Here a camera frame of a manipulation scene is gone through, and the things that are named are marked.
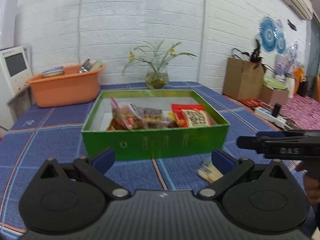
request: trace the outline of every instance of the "power strip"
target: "power strip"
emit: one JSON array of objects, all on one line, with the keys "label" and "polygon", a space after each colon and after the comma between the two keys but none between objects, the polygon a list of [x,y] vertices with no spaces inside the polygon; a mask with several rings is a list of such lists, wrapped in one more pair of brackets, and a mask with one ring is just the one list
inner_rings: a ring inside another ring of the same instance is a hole
[{"label": "power strip", "polygon": [[272,112],[261,107],[261,106],[258,106],[254,113],[260,117],[262,117],[263,119],[266,119],[268,120],[269,122],[271,123],[274,123],[276,126],[279,126],[281,128],[284,128],[284,126],[286,125],[287,121],[286,119],[278,116],[278,117],[274,117],[272,116]]}]

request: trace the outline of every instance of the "screen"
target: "screen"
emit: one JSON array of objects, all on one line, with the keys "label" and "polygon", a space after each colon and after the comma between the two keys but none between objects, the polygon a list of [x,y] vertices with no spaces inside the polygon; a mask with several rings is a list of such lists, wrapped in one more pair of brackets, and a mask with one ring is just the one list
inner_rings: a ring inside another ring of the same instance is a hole
[{"label": "screen", "polygon": [[7,63],[7,67],[11,77],[27,69],[22,53],[6,57],[5,62]]}]

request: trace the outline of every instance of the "brown cardboard box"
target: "brown cardboard box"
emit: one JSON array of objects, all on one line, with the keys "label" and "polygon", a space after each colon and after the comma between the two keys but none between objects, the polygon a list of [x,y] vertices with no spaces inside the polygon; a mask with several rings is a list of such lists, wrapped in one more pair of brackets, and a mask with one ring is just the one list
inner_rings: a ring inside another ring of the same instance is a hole
[{"label": "brown cardboard box", "polygon": [[259,99],[263,83],[262,66],[236,58],[228,58],[222,93],[233,99]]},{"label": "brown cardboard box", "polygon": [[287,104],[288,96],[289,90],[279,90],[262,86],[259,99],[271,106],[274,106],[276,103],[285,105]]}]

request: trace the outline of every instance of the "doorway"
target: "doorway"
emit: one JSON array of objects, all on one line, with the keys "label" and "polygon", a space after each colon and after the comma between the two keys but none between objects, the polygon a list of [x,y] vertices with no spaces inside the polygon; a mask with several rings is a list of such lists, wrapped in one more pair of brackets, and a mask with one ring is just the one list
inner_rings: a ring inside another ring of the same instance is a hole
[{"label": "doorway", "polygon": [[320,63],[320,24],[315,18],[311,20],[310,36],[310,54],[306,76],[308,96],[313,97]]}]

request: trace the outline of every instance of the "table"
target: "table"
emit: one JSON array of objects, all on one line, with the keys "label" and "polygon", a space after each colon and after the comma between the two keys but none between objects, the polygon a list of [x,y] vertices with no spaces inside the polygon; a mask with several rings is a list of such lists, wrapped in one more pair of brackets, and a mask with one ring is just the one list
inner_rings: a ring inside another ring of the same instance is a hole
[{"label": "table", "polygon": [[[148,88],[145,83],[101,86],[101,90],[137,89]],[[196,91],[230,122],[223,147],[225,152],[235,158],[248,157],[256,163],[270,161],[254,151],[238,149],[236,139],[240,135],[253,136],[257,131],[272,131],[272,125],[236,101],[231,101],[199,83],[170,82],[166,89]],[[18,212],[19,199],[43,161],[54,157],[59,162],[66,163],[86,155],[81,127],[92,105],[93,102],[54,108],[39,108],[33,105],[4,136],[0,143],[0,232],[7,239],[17,239],[25,232]],[[132,193],[135,189],[192,189],[196,192],[207,184],[197,175],[196,169],[209,157],[210,153],[116,162],[106,176]],[[294,171],[294,163],[284,162],[302,185],[302,173]],[[312,216],[308,226],[313,230],[315,228]]]}]

